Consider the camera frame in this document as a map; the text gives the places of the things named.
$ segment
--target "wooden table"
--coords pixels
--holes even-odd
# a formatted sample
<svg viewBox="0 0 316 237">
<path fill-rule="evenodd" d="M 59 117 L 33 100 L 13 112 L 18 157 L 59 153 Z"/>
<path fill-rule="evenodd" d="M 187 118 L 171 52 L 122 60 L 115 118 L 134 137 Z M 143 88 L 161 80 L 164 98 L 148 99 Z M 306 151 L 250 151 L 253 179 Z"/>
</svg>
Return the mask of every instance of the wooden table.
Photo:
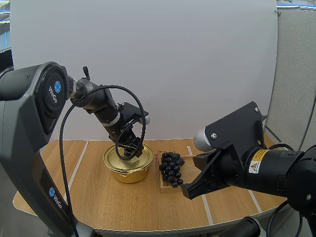
<svg viewBox="0 0 316 237">
<path fill-rule="evenodd" d="M 200 154 L 192 139 L 145 143 L 155 154 L 159 151 Z M 268 137 L 266 144 L 271 144 Z M 178 230 L 177 233 L 205 230 L 244 216 L 260 216 L 285 200 L 237 187 L 221 189 L 193 200 L 185 198 L 181 192 L 161 194 L 157 160 L 150 165 L 148 176 L 141 182 L 120 183 L 112 177 L 103 161 L 103 155 L 111 145 L 111 141 L 64 141 L 74 214 L 79 221 L 96 229 L 154 231 L 156 234 L 165 230 Z M 65 193 L 58 141 L 50 142 L 41 155 L 57 188 Z M 35 215 L 18 192 L 13 204 L 17 209 Z"/>
</svg>

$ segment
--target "gray partition wall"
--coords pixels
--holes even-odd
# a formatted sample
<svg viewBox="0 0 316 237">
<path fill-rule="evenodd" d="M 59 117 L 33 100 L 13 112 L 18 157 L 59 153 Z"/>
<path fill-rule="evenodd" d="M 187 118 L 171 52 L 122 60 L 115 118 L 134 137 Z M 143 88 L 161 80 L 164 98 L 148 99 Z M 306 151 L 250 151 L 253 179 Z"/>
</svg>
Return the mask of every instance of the gray partition wall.
<svg viewBox="0 0 316 237">
<path fill-rule="evenodd" d="M 279 141 L 304 151 L 316 144 L 316 8 L 278 6 L 278 11 L 276 73 L 266 128 Z"/>
</svg>

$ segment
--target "bunch of grapes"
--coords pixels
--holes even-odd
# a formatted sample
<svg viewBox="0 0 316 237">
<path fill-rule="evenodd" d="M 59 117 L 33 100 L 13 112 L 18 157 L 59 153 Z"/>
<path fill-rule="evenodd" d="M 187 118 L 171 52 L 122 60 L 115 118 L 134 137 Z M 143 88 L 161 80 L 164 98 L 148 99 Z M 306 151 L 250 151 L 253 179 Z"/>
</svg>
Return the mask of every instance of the bunch of grapes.
<svg viewBox="0 0 316 237">
<path fill-rule="evenodd" d="M 184 165 L 184 160 L 179 153 L 165 152 L 161 157 L 162 164 L 159 165 L 159 170 L 162 173 L 162 178 L 168 180 L 172 187 L 176 188 L 183 184 L 181 178 L 180 166 Z"/>
</svg>

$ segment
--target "warning label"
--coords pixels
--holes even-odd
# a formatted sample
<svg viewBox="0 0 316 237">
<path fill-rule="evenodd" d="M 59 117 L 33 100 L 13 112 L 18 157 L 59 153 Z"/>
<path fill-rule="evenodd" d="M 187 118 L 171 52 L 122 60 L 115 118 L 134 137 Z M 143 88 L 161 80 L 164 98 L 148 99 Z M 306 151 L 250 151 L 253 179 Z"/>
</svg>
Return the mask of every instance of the warning label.
<svg viewBox="0 0 316 237">
<path fill-rule="evenodd" d="M 252 161 L 250 162 L 249 166 L 249 173 L 257 174 L 259 173 L 259 168 L 261 161 L 263 159 L 263 156 L 268 152 L 269 150 L 259 150 L 256 152 L 256 154 L 253 156 Z"/>
</svg>

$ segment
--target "blue circular logo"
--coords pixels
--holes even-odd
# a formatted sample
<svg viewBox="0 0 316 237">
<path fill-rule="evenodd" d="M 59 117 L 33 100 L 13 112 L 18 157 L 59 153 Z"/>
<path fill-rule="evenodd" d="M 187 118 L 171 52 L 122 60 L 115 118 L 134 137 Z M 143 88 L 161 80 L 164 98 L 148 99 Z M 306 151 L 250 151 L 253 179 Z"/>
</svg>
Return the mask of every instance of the blue circular logo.
<svg viewBox="0 0 316 237">
<path fill-rule="evenodd" d="M 55 91 L 56 93 L 59 93 L 61 90 L 61 84 L 59 81 L 55 82 Z"/>
<path fill-rule="evenodd" d="M 49 189 L 49 195 L 50 195 L 51 197 L 55 195 L 55 189 L 54 189 L 53 187 L 51 187 L 51 188 Z"/>
</svg>

